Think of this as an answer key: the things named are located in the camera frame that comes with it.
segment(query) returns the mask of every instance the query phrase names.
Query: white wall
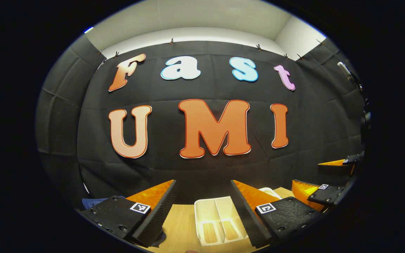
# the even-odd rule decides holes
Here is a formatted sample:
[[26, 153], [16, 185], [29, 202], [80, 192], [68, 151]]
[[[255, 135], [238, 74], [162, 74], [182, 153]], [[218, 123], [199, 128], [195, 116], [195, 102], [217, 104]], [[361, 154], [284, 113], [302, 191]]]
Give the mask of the white wall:
[[260, 44], [263, 50], [280, 55], [285, 53], [275, 41], [251, 33], [212, 27], [184, 27], [142, 34], [108, 47], [103, 50], [102, 54], [107, 58], [112, 58], [115, 56], [116, 51], [121, 54], [145, 46], [170, 43], [172, 38], [174, 42], [208, 40], [248, 45], [254, 48], [257, 44]]
[[285, 51], [290, 59], [300, 56], [316, 47], [326, 36], [306, 22], [292, 16], [276, 38], [276, 43]]

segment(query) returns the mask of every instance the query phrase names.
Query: wooden surface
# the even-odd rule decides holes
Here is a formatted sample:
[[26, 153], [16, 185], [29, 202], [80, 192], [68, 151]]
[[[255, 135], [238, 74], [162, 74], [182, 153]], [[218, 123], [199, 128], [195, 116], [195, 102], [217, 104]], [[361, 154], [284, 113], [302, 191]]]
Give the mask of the wooden surface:
[[[294, 197], [290, 190], [282, 187], [274, 191], [282, 198]], [[187, 250], [198, 253], [250, 253], [259, 250], [251, 246], [249, 238], [226, 244], [201, 246], [196, 236], [194, 205], [173, 205], [162, 227], [167, 239], [159, 248], [149, 247], [147, 250], [156, 253], [185, 253]]]

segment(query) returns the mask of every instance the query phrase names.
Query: pink letter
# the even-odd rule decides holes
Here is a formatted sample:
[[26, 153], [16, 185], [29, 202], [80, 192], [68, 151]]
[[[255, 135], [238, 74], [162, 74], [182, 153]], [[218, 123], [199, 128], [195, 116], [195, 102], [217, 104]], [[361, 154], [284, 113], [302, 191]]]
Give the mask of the pink letter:
[[278, 65], [275, 67], [275, 71], [279, 72], [279, 75], [281, 77], [282, 82], [284, 85], [288, 88], [288, 90], [294, 91], [295, 90], [295, 85], [290, 82], [288, 77], [290, 76], [290, 73], [284, 69], [281, 65]]

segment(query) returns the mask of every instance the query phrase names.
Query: black fabric backdrop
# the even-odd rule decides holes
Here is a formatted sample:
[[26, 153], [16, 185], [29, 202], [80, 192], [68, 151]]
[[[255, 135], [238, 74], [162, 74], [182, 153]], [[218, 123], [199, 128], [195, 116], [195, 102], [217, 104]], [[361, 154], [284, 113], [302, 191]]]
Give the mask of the black fabric backdrop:
[[[109, 93], [117, 64], [140, 53], [138, 64], [127, 85]], [[193, 80], [164, 80], [160, 72], [165, 62], [177, 56], [193, 56], [201, 75]], [[251, 59], [259, 78], [238, 81], [229, 64], [232, 57]], [[329, 41], [318, 45], [297, 61], [249, 46], [214, 42], [175, 42], [133, 50], [108, 59], [95, 72], [85, 93], [77, 129], [77, 157], [91, 197], [129, 196], [167, 180], [178, 181], [176, 203], [223, 197], [230, 180], [261, 188], [291, 188], [292, 179], [315, 184], [336, 183], [339, 179], [317, 173], [317, 164], [339, 160], [363, 150], [360, 144], [360, 117], [363, 99], [357, 88], [342, 74], [337, 62], [347, 59]], [[288, 90], [276, 65], [290, 72], [295, 91]], [[232, 99], [250, 104], [247, 135], [251, 152], [184, 159], [185, 117], [178, 103], [204, 99], [219, 119]], [[274, 117], [271, 104], [284, 104], [287, 112], [286, 147], [273, 149]], [[128, 112], [124, 120], [124, 140], [135, 143], [133, 107], [150, 105], [148, 149], [137, 159], [124, 158], [111, 145], [108, 114], [115, 109]], [[201, 139], [201, 147], [206, 148]]]

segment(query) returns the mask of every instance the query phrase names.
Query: white ceiling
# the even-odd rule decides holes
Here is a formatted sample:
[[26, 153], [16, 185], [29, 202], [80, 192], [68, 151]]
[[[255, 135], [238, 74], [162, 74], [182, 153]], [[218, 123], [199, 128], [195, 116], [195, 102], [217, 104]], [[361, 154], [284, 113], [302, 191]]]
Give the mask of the white ceiling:
[[96, 24], [86, 35], [99, 50], [181, 27], [224, 28], [276, 40], [290, 17], [261, 0], [144, 0]]

